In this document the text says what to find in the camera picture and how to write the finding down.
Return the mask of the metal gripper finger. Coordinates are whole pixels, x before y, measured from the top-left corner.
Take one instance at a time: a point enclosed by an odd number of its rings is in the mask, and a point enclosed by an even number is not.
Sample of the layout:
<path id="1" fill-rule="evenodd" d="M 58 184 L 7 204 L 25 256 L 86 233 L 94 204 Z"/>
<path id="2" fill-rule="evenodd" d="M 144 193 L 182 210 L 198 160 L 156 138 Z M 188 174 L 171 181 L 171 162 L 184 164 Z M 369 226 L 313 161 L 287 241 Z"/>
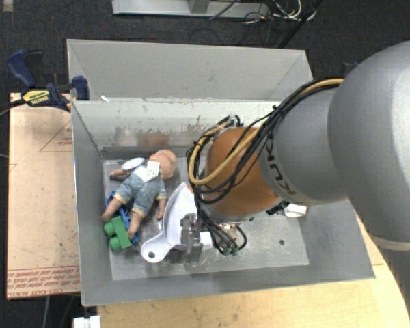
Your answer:
<path id="1" fill-rule="evenodd" d="M 187 263 L 199 262 L 202 248 L 200 235 L 190 233 L 187 237 Z"/>
<path id="2" fill-rule="evenodd" d="M 180 221 L 181 241 L 187 247 L 192 247 L 197 240 L 196 214 L 186 214 Z"/>

